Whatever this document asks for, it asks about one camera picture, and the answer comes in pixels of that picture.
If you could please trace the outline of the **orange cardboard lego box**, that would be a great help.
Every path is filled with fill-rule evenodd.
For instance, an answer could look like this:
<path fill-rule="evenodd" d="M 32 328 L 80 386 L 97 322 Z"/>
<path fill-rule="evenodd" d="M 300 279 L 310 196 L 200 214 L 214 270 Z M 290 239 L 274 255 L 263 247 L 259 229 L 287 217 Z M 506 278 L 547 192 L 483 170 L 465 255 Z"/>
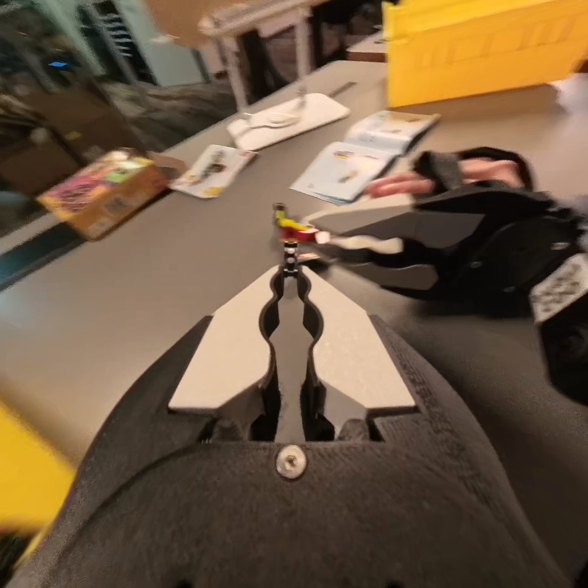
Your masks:
<path fill-rule="evenodd" d="M 122 148 L 101 156 L 36 201 L 83 239 L 96 241 L 164 194 L 186 171 L 182 160 Z"/>

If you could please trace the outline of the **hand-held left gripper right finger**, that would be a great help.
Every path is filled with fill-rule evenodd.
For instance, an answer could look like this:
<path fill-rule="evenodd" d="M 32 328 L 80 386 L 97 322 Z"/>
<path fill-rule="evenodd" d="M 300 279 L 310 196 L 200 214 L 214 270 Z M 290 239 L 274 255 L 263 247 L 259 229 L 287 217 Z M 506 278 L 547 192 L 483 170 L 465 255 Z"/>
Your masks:
<path fill-rule="evenodd" d="M 369 314 L 309 268 L 298 276 L 312 336 L 300 393 L 305 439 L 333 440 L 351 420 L 410 414 L 414 400 Z"/>

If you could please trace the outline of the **wooden board on white stand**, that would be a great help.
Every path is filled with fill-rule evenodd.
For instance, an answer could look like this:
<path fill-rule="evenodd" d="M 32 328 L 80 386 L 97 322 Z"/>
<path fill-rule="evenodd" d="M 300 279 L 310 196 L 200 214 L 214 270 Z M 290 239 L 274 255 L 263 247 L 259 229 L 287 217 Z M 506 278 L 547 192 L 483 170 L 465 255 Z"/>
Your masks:
<path fill-rule="evenodd" d="M 238 117 L 227 130 L 235 146 L 259 151 L 295 136 L 345 119 L 350 109 L 323 93 L 308 91 L 311 72 L 310 9 L 321 1 L 147 1 L 166 42 L 200 49 L 209 41 L 219 43 L 236 99 Z M 292 13 L 298 85 L 295 97 L 257 113 L 249 112 L 239 59 L 237 39 L 253 32 L 264 21 Z"/>

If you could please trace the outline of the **open instruction booklet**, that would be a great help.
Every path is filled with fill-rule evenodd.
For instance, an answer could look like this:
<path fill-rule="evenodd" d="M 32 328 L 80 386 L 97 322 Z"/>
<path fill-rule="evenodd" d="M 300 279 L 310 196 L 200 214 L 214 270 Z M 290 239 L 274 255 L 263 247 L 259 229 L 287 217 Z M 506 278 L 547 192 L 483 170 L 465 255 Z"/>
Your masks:
<path fill-rule="evenodd" d="M 290 189 L 335 205 L 355 202 L 371 181 L 390 171 L 439 119 L 440 114 L 378 111 L 354 124 L 342 141 L 327 145 Z"/>

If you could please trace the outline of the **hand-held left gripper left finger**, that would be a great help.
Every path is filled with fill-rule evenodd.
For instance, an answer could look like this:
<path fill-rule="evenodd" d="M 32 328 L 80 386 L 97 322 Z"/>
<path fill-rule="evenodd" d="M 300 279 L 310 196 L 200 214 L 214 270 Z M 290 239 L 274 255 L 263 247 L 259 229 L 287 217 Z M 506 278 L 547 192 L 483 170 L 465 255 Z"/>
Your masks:
<path fill-rule="evenodd" d="M 213 313 L 170 411 L 226 420 L 247 439 L 275 439 L 281 393 L 269 338 L 281 298 L 282 268 L 274 266 Z"/>

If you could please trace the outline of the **black red yellow lego model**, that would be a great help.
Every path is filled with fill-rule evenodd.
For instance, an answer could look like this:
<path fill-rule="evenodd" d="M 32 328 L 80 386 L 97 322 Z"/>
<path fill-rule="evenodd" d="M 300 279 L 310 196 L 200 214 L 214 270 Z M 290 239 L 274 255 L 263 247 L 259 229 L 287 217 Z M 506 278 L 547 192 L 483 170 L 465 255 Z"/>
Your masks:
<path fill-rule="evenodd" d="M 330 234 L 289 218 L 283 203 L 274 203 L 272 209 L 277 239 L 283 244 L 282 276 L 297 277 L 302 265 L 326 267 L 327 257 L 319 252 L 319 246 L 329 243 Z"/>

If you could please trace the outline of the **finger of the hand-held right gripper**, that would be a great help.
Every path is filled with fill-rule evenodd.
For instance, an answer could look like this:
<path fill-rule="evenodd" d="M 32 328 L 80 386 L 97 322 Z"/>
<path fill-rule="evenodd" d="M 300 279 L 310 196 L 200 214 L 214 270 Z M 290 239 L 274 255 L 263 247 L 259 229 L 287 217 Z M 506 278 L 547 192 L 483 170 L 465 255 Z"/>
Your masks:
<path fill-rule="evenodd" d="M 435 249 L 459 244 L 473 235 L 483 220 L 483 214 L 413 208 L 359 211 L 338 208 L 307 218 L 307 222 L 319 230 L 341 238 L 409 239 Z"/>
<path fill-rule="evenodd" d="M 405 254 L 379 254 L 367 249 L 355 252 L 321 251 L 327 263 L 345 269 L 381 288 L 430 290 L 437 284 L 437 269 L 431 263 L 411 261 Z"/>

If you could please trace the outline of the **yellow plastic bin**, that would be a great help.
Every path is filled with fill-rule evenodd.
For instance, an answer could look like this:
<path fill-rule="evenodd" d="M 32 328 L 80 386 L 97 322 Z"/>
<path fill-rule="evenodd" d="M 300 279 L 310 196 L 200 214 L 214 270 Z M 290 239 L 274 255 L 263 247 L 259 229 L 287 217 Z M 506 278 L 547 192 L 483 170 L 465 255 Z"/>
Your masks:
<path fill-rule="evenodd" d="M 387 102 L 559 82 L 587 59 L 587 1 L 382 2 Z"/>

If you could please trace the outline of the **yellow object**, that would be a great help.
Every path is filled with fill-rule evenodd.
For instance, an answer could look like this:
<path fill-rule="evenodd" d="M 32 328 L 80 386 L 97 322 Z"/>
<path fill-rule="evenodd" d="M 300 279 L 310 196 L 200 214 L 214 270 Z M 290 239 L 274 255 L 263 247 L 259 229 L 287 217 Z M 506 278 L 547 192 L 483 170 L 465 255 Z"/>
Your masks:
<path fill-rule="evenodd" d="M 1 533 L 46 534 L 76 474 L 60 451 L 1 401 Z"/>

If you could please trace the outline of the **closed instruction booklet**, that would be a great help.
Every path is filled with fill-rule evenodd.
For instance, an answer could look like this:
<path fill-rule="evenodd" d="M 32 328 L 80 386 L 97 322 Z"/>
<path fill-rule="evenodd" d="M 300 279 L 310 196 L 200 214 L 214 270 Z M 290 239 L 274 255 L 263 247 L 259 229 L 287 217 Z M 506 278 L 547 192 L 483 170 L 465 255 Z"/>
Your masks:
<path fill-rule="evenodd" d="M 171 182 L 170 190 L 197 199 L 215 199 L 257 155 L 255 151 L 210 145 L 184 174 Z"/>

